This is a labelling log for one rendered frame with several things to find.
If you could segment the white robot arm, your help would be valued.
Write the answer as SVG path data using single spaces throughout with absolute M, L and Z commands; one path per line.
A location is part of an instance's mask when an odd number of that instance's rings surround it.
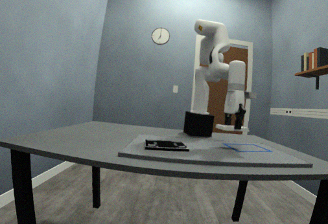
M 228 80 L 228 90 L 241 90 L 244 91 L 244 99 L 255 99 L 257 93 L 244 90 L 245 63 L 242 61 L 232 61 L 229 65 L 223 63 L 222 53 L 230 49 L 226 26 L 223 23 L 201 20 L 197 20 L 194 25 L 195 32 L 204 36 L 200 43 L 199 62 L 209 67 L 197 67 L 195 70 L 196 84 L 191 113 L 208 115 L 209 86 L 207 82 L 219 82 L 220 79 Z

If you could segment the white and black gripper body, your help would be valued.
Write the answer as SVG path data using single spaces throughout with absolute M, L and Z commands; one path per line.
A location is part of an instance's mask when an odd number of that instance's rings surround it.
M 235 114 L 240 112 L 239 104 L 244 107 L 244 91 L 230 89 L 227 91 L 224 112 Z

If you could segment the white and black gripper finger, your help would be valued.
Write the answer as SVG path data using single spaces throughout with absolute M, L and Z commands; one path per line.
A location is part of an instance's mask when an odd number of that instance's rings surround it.
M 224 113 L 225 114 L 225 123 L 224 125 L 231 125 L 231 116 L 232 114 L 229 114 L 229 113 Z
M 246 110 L 245 108 L 243 107 L 242 104 L 239 104 L 239 108 L 240 108 L 240 112 L 239 113 L 235 113 L 235 116 L 236 116 L 236 120 L 235 120 L 235 127 L 234 129 L 241 129 L 242 127 L 242 120 L 243 120 L 243 117 L 246 113 Z

